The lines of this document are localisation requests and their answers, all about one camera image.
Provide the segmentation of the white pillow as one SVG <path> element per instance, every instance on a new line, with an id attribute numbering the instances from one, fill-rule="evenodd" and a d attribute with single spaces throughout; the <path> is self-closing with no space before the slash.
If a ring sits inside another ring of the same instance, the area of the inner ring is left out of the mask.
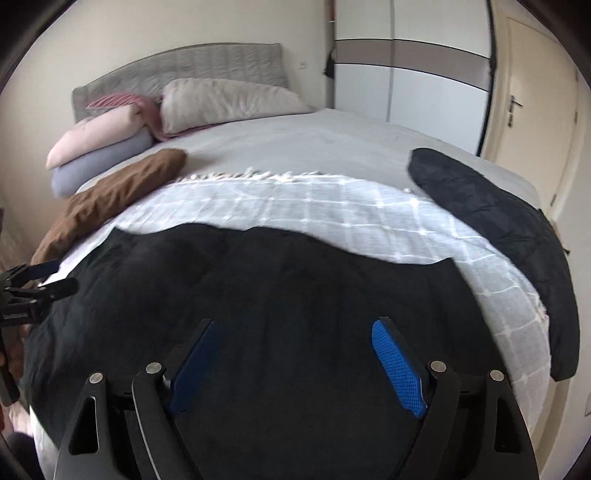
<path id="1" fill-rule="evenodd" d="M 162 129 L 168 135 L 209 125 L 313 111 L 287 88 L 225 79 L 173 80 L 164 87 L 160 105 Z"/>

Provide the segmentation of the grey padded headboard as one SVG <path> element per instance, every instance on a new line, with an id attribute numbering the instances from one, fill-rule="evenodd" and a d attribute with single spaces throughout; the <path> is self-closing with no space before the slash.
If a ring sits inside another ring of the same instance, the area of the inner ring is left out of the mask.
<path id="1" fill-rule="evenodd" d="M 159 96 L 172 80 L 211 78 L 290 87 L 280 43 L 208 43 L 162 51 L 123 65 L 72 91 L 74 119 L 90 116 L 86 107 L 110 94 Z"/>

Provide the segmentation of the lilac folded blanket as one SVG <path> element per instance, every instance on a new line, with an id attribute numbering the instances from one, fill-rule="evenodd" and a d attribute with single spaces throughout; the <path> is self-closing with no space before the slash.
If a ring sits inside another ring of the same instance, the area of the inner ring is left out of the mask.
<path id="1" fill-rule="evenodd" d="M 53 170 L 51 189 L 55 198 L 75 194 L 81 185 L 119 163 L 151 148 L 154 139 L 147 128 L 121 142 L 86 153 Z"/>

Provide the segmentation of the grey bed sheet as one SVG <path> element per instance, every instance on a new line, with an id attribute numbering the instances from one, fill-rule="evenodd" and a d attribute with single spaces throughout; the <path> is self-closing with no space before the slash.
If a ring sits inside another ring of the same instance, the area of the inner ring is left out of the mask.
<path id="1" fill-rule="evenodd" d="M 439 151 L 480 172 L 498 187 L 534 207 L 535 187 L 523 177 L 456 146 L 396 124 L 334 109 L 214 126 L 159 143 L 186 151 L 182 175 L 321 173 L 375 181 L 400 190 L 418 188 L 407 172 L 418 148 Z"/>

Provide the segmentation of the brown pillow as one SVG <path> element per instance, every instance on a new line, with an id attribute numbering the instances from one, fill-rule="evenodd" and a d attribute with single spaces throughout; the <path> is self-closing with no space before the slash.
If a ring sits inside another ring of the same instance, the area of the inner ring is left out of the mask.
<path id="1" fill-rule="evenodd" d="M 107 220 L 176 179 L 186 159 L 183 150 L 163 149 L 72 196 L 43 237 L 31 262 L 40 264 L 63 258 L 72 245 L 98 230 Z"/>

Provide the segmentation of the white and grey wardrobe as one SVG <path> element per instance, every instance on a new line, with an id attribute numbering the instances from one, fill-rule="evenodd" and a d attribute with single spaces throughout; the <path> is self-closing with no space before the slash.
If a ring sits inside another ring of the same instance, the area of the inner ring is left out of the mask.
<path id="1" fill-rule="evenodd" d="M 472 154 L 494 83 L 488 1 L 336 1 L 335 109 Z"/>

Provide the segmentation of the pink striped pillow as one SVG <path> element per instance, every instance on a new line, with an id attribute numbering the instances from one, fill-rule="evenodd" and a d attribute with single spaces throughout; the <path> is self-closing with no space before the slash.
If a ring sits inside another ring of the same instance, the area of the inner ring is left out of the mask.
<path id="1" fill-rule="evenodd" d="M 127 110 L 136 122 L 148 128 L 154 139 L 163 142 L 169 140 L 170 135 L 163 130 L 160 103 L 161 99 L 154 100 L 139 94 L 113 93 L 91 101 L 85 110 L 95 116 L 111 110 Z"/>

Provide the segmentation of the cream door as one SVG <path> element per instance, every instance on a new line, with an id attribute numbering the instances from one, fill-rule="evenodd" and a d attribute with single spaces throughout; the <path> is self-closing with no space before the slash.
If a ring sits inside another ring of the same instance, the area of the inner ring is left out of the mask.
<path id="1" fill-rule="evenodd" d="M 483 157 L 528 180 L 546 213 L 556 202 L 578 114 L 578 71 L 551 35 L 494 12 L 497 68 Z M 523 104 L 507 127 L 510 96 Z"/>

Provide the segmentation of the white checked bedspread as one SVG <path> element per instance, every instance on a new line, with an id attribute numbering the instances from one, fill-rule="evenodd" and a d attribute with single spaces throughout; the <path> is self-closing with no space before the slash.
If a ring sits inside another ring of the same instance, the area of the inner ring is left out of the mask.
<path id="1" fill-rule="evenodd" d="M 496 370 L 505 375 L 512 401 L 520 407 L 527 427 L 537 423 L 551 376 L 546 308 L 534 286 L 509 258 L 434 200 L 335 175 L 297 175 L 287 180 L 243 175 L 171 181 L 72 245 L 58 259 L 57 278 L 74 278 L 73 270 L 113 230 L 146 235 L 185 224 L 296 232 L 353 255 L 394 264 L 453 261 L 502 356 L 504 365 Z M 38 444 L 62 446 L 82 389 L 59 442 L 45 432 L 30 405 Z M 173 415 L 169 395 L 167 388 L 163 411 L 183 443 L 192 473 L 204 477 L 177 425 L 186 412 Z"/>

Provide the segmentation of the dark quilted jacket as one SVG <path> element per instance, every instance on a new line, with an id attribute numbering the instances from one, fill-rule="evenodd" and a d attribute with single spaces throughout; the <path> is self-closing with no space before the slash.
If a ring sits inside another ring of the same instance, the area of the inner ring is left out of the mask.
<path id="1" fill-rule="evenodd" d="M 407 170 L 435 203 L 485 237 L 527 277 L 549 316 L 551 378 L 572 378 L 579 365 L 578 305 L 567 253 L 542 211 L 433 149 L 414 150 Z"/>

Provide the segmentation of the large black coat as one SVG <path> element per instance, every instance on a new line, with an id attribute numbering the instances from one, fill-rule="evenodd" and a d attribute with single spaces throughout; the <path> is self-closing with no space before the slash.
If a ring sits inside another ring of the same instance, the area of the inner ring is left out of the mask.
<path id="1" fill-rule="evenodd" d="M 89 375 L 134 376 L 204 319 L 219 341 L 177 422 L 208 479 L 385 479 L 416 418 L 372 345 L 391 319 L 421 364 L 504 362 L 453 261 L 388 263 L 296 232 L 185 224 L 113 230 L 26 345 L 26 397 L 62 439 Z"/>

